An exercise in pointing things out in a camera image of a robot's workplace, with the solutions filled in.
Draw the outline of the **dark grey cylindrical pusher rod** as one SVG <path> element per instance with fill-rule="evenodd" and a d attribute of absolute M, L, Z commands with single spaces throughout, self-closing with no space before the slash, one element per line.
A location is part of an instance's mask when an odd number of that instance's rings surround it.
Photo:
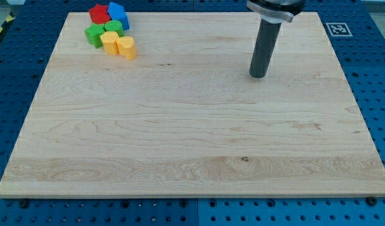
<path fill-rule="evenodd" d="M 263 78 L 266 75 L 280 27 L 280 23 L 261 19 L 249 69 L 252 77 Z"/>

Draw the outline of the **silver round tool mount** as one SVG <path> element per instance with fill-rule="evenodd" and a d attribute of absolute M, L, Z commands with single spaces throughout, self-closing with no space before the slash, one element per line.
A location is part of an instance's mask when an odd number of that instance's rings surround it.
<path fill-rule="evenodd" d="M 306 0 L 247 0 L 246 7 L 269 23 L 291 23 L 305 3 Z"/>

